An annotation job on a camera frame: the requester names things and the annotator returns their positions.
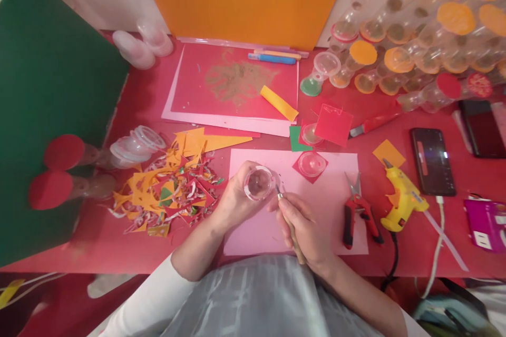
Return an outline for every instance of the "hand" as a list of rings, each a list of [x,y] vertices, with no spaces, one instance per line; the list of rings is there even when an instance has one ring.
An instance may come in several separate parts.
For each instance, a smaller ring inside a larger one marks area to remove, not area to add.
[[[276,220],[289,248],[294,245],[285,218],[291,221],[308,266],[318,276],[327,278],[334,270],[337,257],[330,246],[330,236],[322,233],[309,205],[296,194],[284,193],[283,199],[273,199],[269,203],[268,211],[276,211]]]
[[[245,161],[230,181],[221,196],[221,200],[212,213],[215,228],[225,234],[231,228],[253,216],[269,200],[272,194],[263,201],[253,201],[244,192],[244,180],[251,169],[260,166],[256,162]]]

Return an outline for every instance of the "right hand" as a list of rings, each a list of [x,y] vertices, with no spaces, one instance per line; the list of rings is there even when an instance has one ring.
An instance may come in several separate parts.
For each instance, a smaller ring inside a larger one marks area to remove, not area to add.
[[[295,236],[311,270],[322,278],[327,278],[335,269],[337,257],[330,246],[330,236],[323,233],[315,213],[298,195],[284,193],[283,198],[274,198],[268,205],[268,211],[276,211],[276,220],[281,227],[285,244],[293,248],[290,228],[285,218],[295,228]]]

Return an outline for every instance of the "wooden handle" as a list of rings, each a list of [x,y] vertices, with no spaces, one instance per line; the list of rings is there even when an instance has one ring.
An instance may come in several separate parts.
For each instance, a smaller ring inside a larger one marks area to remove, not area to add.
[[[304,257],[304,254],[302,253],[302,250],[300,249],[299,242],[297,241],[297,237],[295,236],[295,227],[291,223],[291,221],[285,217],[285,215],[283,215],[283,218],[285,219],[286,223],[290,227],[290,237],[294,243],[294,250],[295,250],[295,254],[297,255],[297,259],[299,260],[300,264],[306,264],[306,257]]]

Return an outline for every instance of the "yellow glue gun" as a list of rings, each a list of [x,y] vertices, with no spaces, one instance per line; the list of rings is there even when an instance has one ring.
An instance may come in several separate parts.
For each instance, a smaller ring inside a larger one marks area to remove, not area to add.
[[[425,212],[429,204],[420,196],[420,191],[401,169],[394,167],[383,158],[386,165],[386,177],[395,187],[394,195],[387,195],[393,207],[387,217],[382,218],[381,224],[391,232],[400,232],[413,210]]]

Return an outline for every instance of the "blue marker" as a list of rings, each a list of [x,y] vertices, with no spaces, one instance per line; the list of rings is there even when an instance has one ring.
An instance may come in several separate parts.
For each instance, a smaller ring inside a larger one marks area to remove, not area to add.
[[[295,64],[295,62],[296,62],[295,58],[277,57],[277,56],[267,55],[267,54],[249,53],[248,58],[251,60],[254,60],[254,61],[284,63],[284,64]]]

